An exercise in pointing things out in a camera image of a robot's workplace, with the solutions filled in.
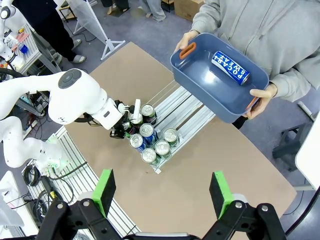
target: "cardboard box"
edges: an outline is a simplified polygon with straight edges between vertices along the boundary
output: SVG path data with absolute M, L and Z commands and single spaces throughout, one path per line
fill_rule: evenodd
M 192 22 L 200 7 L 204 4 L 204 0 L 175 0 L 174 11 L 179 17 Z

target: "shoe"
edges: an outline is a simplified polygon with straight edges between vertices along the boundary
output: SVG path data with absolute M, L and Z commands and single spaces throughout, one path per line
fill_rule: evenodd
M 73 41 L 73 48 L 72 48 L 71 50 L 73 50 L 73 49 L 75 49 L 76 47 L 78 47 L 78 46 L 80 45 L 80 43 L 82 43 L 82 40 L 81 40 L 81 39 L 76 39 L 76 40 L 74 40 L 74 41 Z
M 71 61 L 72 64 L 81 64 L 86 60 L 85 56 L 81 56 L 81 55 L 76 55 L 73 59 L 73 61 Z

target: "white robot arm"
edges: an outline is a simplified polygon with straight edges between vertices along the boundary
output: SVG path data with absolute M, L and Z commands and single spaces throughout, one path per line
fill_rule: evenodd
M 10 116 L 0 121 L 0 141 L 3 141 L 5 163 L 11 168 L 21 167 L 28 159 L 35 159 L 42 172 L 50 164 L 66 160 L 58 144 L 46 143 L 33 137 L 23 139 L 22 124 L 18 117 Z
M 0 83 L 0 120 L 4 119 L 17 99 L 37 91 L 50 91 L 48 114 L 58 124 L 74 122 L 83 113 L 91 115 L 107 130 L 111 129 L 129 112 L 129 106 L 118 106 L 106 91 L 87 73 L 70 69 L 46 76 L 14 78 Z M 140 100 L 136 100 L 134 115 L 138 117 Z

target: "orange handle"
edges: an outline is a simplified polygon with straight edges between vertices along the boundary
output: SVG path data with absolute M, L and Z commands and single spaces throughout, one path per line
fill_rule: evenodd
M 188 56 L 190 53 L 192 53 L 193 50 L 196 49 L 196 43 L 193 42 L 191 44 L 189 44 L 189 46 L 187 46 L 185 49 L 183 49 L 180 54 L 179 54 L 179 58 L 182 60 L 184 59 L 186 56 Z
M 258 98 L 257 96 L 255 96 L 255 97 L 253 98 L 253 100 L 252 100 L 252 101 L 249 103 L 249 105 L 245 108 L 245 111 L 247 111 L 249 108 L 252 107 L 252 105 L 255 103 L 255 101 L 256 101 L 257 98 Z

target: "can lid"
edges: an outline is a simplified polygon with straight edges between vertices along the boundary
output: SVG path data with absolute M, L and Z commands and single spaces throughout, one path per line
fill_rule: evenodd
M 150 123 L 144 123 L 140 127 L 140 134 L 142 137 L 150 137 L 154 133 L 154 127 Z
M 178 138 L 178 132 L 173 128 L 168 128 L 164 131 L 163 138 L 167 142 L 174 142 Z
M 141 107 L 141 113 L 143 116 L 150 116 L 154 113 L 154 107 L 150 104 L 145 104 Z
M 130 138 L 129 138 L 129 143 L 133 148 L 138 148 L 142 145 L 142 143 L 144 142 L 143 137 L 139 134 L 133 134 Z
M 156 151 L 153 150 L 152 148 L 146 148 L 141 153 L 141 157 L 144 162 L 149 164 L 149 163 L 152 163 L 156 159 L 157 154 L 156 154 Z
M 170 145 L 166 141 L 160 140 L 155 144 L 154 149 L 156 153 L 164 155 L 170 151 Z
M 133 124 L 139 124 L 141 121 L 142 121 L 142 115 L 141 113 L 138 113 L 138 118 L 137 119 L 133 119 L 134 118 L 134 115 L 133 114 L 130 114 L 129 115 L 129 119 L 130 121 L 133 123 Z
M 124 130 L 127 130 L 129 127 L 130 127 L 130 122 L 125 122 L 125 123 L 122 123 L 122 126 L 124 128 Z

